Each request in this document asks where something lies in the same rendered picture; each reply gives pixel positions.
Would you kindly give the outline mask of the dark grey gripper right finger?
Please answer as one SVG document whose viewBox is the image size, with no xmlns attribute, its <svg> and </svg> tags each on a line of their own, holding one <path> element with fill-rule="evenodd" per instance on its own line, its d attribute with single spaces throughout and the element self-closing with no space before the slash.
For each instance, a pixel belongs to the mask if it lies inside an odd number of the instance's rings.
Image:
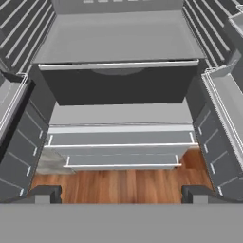
<svg viewBox="0 0 243 243">
<path fill-rule="evenodd" d="M 208 204 L 209 197 L 214 192 L 204 185 L 183 185 L 181 187 L 181 202 L 189 204 Z"/>
</svg>

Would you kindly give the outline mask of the small grey freezer drawer front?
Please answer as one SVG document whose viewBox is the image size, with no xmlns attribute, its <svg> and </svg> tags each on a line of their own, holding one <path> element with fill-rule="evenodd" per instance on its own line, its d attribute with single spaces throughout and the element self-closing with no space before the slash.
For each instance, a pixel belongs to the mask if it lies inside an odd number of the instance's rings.
<svg viewBox="0 0 243 243">
<path fill-rule="evenodd" d="M 66 168 L 73 170 L 172 169 L 184 154 L 176 147 L 129 147 L 84 149 L 66 155 Z"/>
</svg>

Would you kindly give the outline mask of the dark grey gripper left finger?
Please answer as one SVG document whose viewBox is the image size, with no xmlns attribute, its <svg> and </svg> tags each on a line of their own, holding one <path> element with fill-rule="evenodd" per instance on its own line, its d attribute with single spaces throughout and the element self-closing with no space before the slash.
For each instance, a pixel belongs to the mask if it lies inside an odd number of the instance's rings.
<svg viewBox="0 0 243 243">
<path fill-rule="evenodd" d="M 61 194 L 61 185 L 38 185 L 28 192 L 29 196 L 49 196 L 52 204 L 62 203 Z"/>
</svg>

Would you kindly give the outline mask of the large grey freezer drawer front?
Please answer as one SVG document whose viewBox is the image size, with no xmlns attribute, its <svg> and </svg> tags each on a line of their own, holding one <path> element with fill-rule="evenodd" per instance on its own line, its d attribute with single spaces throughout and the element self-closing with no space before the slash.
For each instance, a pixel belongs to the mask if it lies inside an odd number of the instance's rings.
<svg viewBox="0 0 243 243">
<path fill-rule="evenodd" d="M 52 130 L 45 145 L 197 142 L 192 125 L 127 125 Z"/>
</svg>

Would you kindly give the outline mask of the grey fridge door with bins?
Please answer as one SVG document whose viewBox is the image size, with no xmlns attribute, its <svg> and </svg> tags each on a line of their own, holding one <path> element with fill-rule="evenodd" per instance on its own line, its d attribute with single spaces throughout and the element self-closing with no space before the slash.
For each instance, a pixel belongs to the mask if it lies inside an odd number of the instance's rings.
<svg viewBox="0 0 243 243">
<path fill-rule="evenodd" d="M 31 185 L 48 125 L 30 100 L 35 83 L 27 74 L 21 80 L 10 108 L 9 127 L 0 147 L 0 202 L 24 196 Z"/>
<path fill-rule="evenodd" d="M 243 6 L 225 26 L 236 47 L 231 60 L 206 70 L 206 104 L 195 129 L 215 192 L 243 201 Z"/>
</svg>

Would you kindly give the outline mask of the grey fridge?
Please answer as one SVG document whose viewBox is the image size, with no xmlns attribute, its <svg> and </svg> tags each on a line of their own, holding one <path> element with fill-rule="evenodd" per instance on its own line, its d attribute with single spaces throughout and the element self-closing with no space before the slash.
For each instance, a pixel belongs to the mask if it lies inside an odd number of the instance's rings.
<svg viewBox="0 0 243 243">
<path fill-rule="evenodd" d="M 0 0 L 0 60 L 14 75 L 31 76 L 35 72 L 30 59 L 50 30 L 54 5 L 50 0 Z M 138 74 L 108 76 L 95 71 L 54 72 L 43 76 L 62 108 L 84 105 L 119 105 L 179 103 L 185 98 L 191 115 L 197 117 L 205 107 L 212 107 L 219 91 L 212 80 L 211 89 L 196 74 L 196 67 L 166 67 L 154 75 L 149 67 Z"/>
</svg>

